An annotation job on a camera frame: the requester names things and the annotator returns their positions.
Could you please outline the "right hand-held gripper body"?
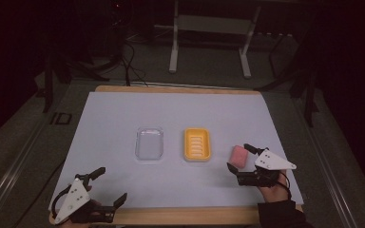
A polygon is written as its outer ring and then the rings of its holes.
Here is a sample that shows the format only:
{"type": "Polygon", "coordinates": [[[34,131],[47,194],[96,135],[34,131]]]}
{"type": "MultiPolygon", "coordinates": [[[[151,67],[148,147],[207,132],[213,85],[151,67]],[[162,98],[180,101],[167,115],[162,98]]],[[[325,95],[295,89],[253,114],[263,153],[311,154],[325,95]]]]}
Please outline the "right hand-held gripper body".
{"type": "Polygon", "coordinates": [[[252,172],[237,172],[239,185],[272,187],[279,182],[280,172],[283,170],[295,170],[297,166],[290,161],[264,149],[254,161],[255,170],[252,172]]]}

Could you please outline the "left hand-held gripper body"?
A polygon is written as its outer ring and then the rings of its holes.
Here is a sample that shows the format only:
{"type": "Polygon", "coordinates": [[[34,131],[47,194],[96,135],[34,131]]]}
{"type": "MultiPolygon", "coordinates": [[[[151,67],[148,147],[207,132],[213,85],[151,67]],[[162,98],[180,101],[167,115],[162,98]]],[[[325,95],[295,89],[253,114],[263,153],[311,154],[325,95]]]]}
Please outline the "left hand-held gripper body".
{"type": "Polygon", "coordinates": [[[111,223],[115,209],[111,206],[101,206],[93,201],[88,193],[88,180],[76,178],[65,192],[65,200],[57,214],[53,211],[55,224],[72,223],[111,223]]]}

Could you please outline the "pink soap bar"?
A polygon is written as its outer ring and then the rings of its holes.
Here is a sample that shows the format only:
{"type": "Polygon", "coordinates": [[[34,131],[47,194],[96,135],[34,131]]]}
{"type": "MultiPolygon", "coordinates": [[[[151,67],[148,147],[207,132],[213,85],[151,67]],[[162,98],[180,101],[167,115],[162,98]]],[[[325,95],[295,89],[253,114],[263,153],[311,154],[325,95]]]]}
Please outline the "pink soap bar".
{"type": "Polygon", "coordinates": [[[249,151],[242,146],[235,145],[232,149],[229,162],[237,168],[244,168],[247,163],[249,151]]]}

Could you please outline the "person's left hand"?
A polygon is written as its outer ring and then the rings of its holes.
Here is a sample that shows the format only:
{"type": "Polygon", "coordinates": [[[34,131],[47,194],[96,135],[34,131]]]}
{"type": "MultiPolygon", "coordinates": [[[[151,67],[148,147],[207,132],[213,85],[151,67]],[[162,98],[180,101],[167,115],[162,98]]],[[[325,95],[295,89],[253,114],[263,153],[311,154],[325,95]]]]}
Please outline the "person's left hand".
{"type": "Polygon", "coordinates": [[[60,224],[58,228],[90,228],[90,223],[73,223],[68,220],[63,224],[60,224]]]}

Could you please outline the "person's right hand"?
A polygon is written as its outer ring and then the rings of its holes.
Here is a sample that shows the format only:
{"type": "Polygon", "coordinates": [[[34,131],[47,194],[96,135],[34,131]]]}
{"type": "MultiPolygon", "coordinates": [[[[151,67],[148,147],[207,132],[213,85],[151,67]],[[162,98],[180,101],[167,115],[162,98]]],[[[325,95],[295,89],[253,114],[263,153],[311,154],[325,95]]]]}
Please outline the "person's right hand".
{"type": "Polygon", "coordinates": [[[279,172],[278,182],[272,187],[259,187],[259,190],[267,203],[289,200],[291,193],[286,171],[279,172]]]}

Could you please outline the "yellow soap dish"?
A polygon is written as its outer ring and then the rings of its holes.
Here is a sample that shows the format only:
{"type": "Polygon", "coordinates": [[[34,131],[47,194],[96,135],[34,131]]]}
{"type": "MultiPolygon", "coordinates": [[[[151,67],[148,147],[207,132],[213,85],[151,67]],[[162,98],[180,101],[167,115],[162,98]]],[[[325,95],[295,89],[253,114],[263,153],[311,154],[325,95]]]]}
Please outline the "yellow soap dish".
{"type": "Polygon", "coordinates": [[[208,130],[205,128],[186,128],[184,130],[184,158],[188,162],[207,162],[211,155],[208,130]]]}

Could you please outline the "clear plastic container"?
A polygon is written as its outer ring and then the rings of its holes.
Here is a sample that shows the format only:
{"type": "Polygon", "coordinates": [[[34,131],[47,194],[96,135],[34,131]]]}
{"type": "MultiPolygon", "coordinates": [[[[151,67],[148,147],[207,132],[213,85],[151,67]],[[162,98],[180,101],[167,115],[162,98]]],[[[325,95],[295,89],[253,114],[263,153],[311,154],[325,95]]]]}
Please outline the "clear plastic container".
{"type": "Polygon", "coordinates": [[[163,130],[141,127],[137,132],[135,156],[139,161],[159,161],[163,155],[163,130]]]}

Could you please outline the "black stand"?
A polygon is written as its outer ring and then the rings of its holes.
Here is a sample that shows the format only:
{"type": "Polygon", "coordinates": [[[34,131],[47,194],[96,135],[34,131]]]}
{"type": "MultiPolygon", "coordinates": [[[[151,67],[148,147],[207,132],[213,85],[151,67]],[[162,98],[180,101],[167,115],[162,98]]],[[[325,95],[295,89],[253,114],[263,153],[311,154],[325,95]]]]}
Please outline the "black stand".
{"type": "Polygon", "coordinates": [[[292,98],[299,99],[305,93],[303,117],[309,127],[313,127],[313,113],[318,112],[314,102],[316,88],[316,62],[305,61],[303,55],[307,52],[307,42],[310,40],[310,31],[306,31],[298,42],[298,48],[288,65],[279,73],[272,83],[256,88],[256,91],[270,91],[275,87],[292,81],[289,94],[292,98]]]}
{"type": "Polygon", "coordinates": [[[69,68],[81,71],[86,76],[96,81],[107,81],[107,78],[95,73],[92,69],[73,60],[70,56],[59,51],[56,47],[45,47],[44,87],[38,91],[38,95],[45,99],[43,112],[48,113],[53,105],[53,75],[68,84],[71,80],[69,68]]]}

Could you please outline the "white table sheet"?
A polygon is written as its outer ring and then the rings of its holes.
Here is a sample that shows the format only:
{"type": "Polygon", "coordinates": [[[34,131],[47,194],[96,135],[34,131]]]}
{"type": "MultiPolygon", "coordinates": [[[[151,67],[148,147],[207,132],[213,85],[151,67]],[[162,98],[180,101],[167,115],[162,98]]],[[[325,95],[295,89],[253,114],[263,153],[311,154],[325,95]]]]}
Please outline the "white table sheet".
{"type": "Polygon", "coordinates": [[[123,193],[127,208],[255,205],[262,200],[259,190],[240,186],[226,165],[233,147],[245,143],[285,154],[260,95],[92,92],[56,188],[63,190],[77,174],[104,167],[90,195],[105,205],[123,193]],[[136,158],[141,127],[163,130],[159,161],[136,158]],[[209,161],[184,159],[188,127],[209,131],[209,161]]]}

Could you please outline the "white metal stand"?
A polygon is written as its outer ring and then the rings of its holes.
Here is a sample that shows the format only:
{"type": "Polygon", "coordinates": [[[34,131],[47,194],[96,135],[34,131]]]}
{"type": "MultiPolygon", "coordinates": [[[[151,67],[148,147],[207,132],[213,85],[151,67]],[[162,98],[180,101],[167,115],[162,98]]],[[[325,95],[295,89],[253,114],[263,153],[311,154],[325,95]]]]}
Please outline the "white metal stand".
{"type": "Polygon", "coordinates": [[[239,57],[243,77],[250,79],[252,73],[247,59],[247,51],[254,36],[260,12],[261,6],[257,6],[249,20],[180,14],[179,0],[174,0],[173,40],[168,71],[170,73],[177,72],[180,30],[237,34],[244,35],[246,38],[244,44],[239,48],[239,57]]]}

